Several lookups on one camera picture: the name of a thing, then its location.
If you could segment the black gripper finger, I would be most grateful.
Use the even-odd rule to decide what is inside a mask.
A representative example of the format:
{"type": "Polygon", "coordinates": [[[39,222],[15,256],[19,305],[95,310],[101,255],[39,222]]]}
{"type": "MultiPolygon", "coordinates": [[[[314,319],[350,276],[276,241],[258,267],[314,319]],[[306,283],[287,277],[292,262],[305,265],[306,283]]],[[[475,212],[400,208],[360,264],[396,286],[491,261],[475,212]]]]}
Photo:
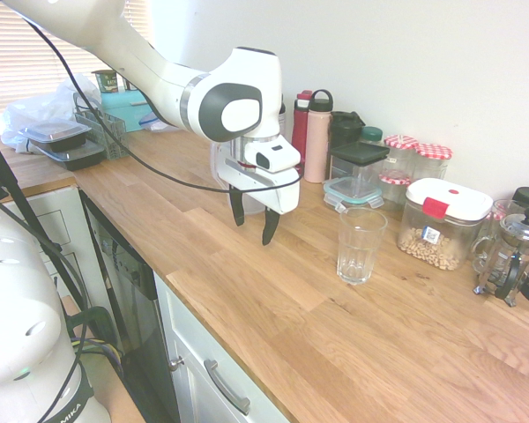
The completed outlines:
{"type": "Polygon", "coordinates": [[[243,193],[233,185],[229,186],[229,203],[232,209],[235,224],[241,226],[245,221],[245,212],[242,203],[243,193]]]}
{"type": "Polygon", "coordinates": [[[279,224],[279,214],[266,207],[264,210],[264,229],[262,232],[262,245],[266,246],[271,241],[279,224]]]}

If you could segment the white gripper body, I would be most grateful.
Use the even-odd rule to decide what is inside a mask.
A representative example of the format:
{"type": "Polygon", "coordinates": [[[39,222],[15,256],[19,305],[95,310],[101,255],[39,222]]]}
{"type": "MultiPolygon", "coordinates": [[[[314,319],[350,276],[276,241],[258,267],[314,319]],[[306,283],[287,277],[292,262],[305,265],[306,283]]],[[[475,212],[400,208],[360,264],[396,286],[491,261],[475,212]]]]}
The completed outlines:
{"type": "Polygon", "coordinates": [[[265,207],[279,214],[295,209],[299,202],[299,174],[294,167],[270,173],[256,167],[247,169],[233,160],[227,153],[218,153],[215,159],[215,173],[222,185],[230,185],[243,191],[242,203],[245,214],[263,212],[265,207]]]}

